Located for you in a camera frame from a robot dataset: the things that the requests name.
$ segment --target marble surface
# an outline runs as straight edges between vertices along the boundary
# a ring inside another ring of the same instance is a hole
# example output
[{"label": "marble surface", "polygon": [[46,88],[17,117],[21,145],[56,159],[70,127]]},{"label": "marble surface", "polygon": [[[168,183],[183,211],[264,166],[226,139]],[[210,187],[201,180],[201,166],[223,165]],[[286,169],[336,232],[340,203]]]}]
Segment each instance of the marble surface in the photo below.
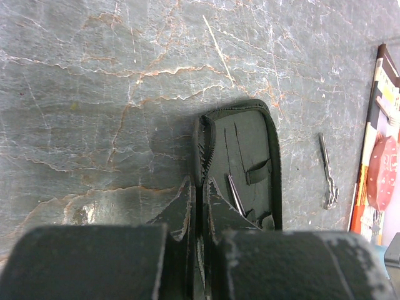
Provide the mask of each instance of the marble surface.
[{"label": "marble surface", "polygon": [[[347,226],[377,47],[395,0],[3,0],[0,264],[43,224],[141,224],[189,172],[195,115],[271,108],[285,229]],[[326,190],[322,131],[339,205]]]}]

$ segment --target tweezers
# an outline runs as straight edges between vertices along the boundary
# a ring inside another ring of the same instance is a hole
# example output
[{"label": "tweezers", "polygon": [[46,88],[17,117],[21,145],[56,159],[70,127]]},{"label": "tweezers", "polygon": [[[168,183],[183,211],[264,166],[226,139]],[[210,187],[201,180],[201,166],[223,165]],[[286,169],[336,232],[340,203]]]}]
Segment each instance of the tweezers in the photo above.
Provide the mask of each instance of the tweezers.
[{"label": "tweezers", "polygon": [[335,186],[335,182],[333,181],[331,175],[331,165],[329,163],[328,150],[326,149],[324,135],[320,132],[318,134],[318,138],[321,146],[322,160],[324,161],[325,176],[329,189],[329,191],[326,193],[324,209],[331,209],[335,208],[338,204],[339,189]]},{"label": "tweezers", "polygon": [[230,174],[228,174],[227,178],[229,180],[229,185],[231,187],[231,192],[232,192],[232,195],[233,195],[233,199],[235,201],[236,209],[239,212],[239,214],[242,217],[245,218],[246,217],[246,213],[244,212],[244,208],[243,208],[242,202],[240,201],[238,190],[236,189],[235,184],[233,183],[232,176]]}]

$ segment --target red object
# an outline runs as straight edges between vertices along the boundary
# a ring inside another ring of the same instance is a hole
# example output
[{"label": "red object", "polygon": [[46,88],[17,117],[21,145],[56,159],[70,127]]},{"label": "red object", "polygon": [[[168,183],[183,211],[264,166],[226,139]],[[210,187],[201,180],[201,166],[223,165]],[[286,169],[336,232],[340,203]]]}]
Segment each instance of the red object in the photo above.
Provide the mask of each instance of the red object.
[{"label": "red object", "polygon": [[384,211],[392,199],[397,176],[398,146],[392,137],[384,137],[372,150],[367,176],[369,205]]}]

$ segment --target metal utensil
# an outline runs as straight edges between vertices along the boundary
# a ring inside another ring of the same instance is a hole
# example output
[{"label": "metal utensil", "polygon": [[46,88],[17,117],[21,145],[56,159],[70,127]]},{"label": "metal utensil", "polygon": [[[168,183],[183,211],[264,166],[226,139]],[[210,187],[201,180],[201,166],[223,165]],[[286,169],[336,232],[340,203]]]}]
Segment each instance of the metal utensil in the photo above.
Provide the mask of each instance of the metal utensil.
[{"label": "metal utensil", "polygon": [[228,175],[227,175],[227,178],[228,178],[228,180],[229,180],[229,185],[230,185],[230,187],[231,187],[233,199],[234,199],[235,204],[236,204],[236,209],[237,209],[237,211],[239,212],[239,214],[240,214],[242,217],[245,218],[245,217],[246,217],[246,213],[244,212],[244,208],[243,208],[242,202],[240,201],[240,197],[239,197],[239,194],[238,194],[238,190],[236,189],[235,184],[233,183],[232,176],[231,176],[230,174],[228,174]]},{"label": "metal utensil", "polygon": [[326,181],[328,183],[328,188],[329,188],[329,191],[326,193],[324,209],[331,209],[335,208],[336,204],[338,203],[339,189],[335,186],[335,182],[333,181],[331,175],[331,165],[329,163],[328,150],[326,149],[324,135],[320,132],[318,134],[318,138],[319,138],[319,143],[321,145],[322,160],[324,161]]}]

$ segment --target black pouch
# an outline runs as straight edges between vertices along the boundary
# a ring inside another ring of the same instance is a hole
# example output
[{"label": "black pouch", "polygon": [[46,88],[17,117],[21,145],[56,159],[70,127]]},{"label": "black pouch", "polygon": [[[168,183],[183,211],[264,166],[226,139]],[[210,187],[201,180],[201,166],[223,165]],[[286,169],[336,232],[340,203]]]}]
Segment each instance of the black pouch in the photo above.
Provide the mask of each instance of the black pouch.
[{"label": "black pouch", "polygon": [[230,174],[246,218],[260,228],[282,230],[281,154],[265,103],[251,99],[202,115],[195,122],[193,141],[197,199],[210,177],[236,207]]}]

